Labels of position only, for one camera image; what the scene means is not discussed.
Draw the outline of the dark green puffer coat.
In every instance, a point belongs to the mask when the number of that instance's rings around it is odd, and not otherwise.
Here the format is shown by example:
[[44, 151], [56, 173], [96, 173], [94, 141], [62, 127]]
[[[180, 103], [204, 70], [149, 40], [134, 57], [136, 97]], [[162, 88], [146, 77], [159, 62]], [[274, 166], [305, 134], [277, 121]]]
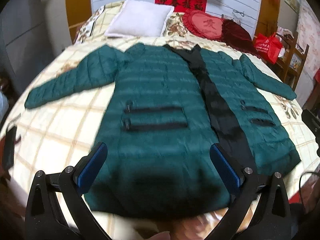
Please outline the dark green puffer coat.
[[230, 195], [209, 157], [213, 144], [263, 175], [287, 174], [300, 162], [261, 91], [288, 100], [296, 94], [247, 55], [234, 59], [199, 46], [102, 46], [32, 89], [25, 107], [111, 83], [114, 93], [95, 137], [108, 156], [85, 194], [92, 211], [160, 219], [226, 207]]

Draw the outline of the wooden chair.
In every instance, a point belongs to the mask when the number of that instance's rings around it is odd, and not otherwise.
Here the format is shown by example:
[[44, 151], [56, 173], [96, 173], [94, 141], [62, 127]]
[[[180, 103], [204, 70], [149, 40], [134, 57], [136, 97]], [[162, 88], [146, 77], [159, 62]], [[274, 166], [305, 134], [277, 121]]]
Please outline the wooden chair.
[[283, 83], [296, 89], [298, 80], [304, 68], [306, 57], [309, 52], [309, 45], [303, 49], [298, 44], [298, 32], [291, 34], [288, 31], [277, 32], [276, 37], [280, 39], [284, 48], [284, 53], [279, 56], [276, 63], [273, 65], [277, 76]]

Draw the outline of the red shopping bag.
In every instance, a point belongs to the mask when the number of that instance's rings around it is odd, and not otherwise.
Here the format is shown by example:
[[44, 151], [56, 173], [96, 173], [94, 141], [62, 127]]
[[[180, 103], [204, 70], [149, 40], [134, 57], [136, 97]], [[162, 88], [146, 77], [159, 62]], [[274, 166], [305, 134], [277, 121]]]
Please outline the red shopping bag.
[[276, 33], [273, 33], [269, 37], [259, 33], [255, 40], [254, 47], [260, 57], [268, 63], [275, 64], [283, 45], [276, 38]]

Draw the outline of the dark red velvet cushion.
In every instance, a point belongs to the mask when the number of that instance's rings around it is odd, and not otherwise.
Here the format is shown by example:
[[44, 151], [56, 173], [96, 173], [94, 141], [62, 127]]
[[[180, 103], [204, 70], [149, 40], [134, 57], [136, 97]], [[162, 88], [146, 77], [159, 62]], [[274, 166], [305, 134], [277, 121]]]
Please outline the dark red velvet cushion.
[[223, 19], [221, 41], [240, 52], [259, 56], [250, 34], [232, 20]]

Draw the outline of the red heart-shaped cushion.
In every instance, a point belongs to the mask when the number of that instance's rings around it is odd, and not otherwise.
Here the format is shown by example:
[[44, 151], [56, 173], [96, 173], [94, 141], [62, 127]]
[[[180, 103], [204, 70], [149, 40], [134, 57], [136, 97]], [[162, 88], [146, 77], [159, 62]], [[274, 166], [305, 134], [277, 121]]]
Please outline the red heart-shaped cushion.
[[200, 10], [187, 10], [182, 16], [186, 29], [193, 35], [208, 40], [222, 40], [223, 18]]

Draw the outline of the red calligraphy banner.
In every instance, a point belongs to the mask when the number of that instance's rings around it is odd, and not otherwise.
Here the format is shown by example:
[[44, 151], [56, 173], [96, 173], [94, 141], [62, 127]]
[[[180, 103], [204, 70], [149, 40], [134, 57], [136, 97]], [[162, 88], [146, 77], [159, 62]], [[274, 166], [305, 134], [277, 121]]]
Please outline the red calligraphy banner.
[[187, 10], [200, 10], [205, 12], [207, 0], [155, 0], [155, 4], [173, 6], [174, 12], [186, 12]]

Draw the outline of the white square pillow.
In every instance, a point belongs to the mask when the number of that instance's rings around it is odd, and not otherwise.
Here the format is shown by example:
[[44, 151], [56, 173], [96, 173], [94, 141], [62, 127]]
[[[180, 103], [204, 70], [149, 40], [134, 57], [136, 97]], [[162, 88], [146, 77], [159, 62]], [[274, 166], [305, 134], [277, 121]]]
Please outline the white square pillow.
[[172, 5], [126, 0], [104, 35], [106, 37], [161, 37], [174, 9]]

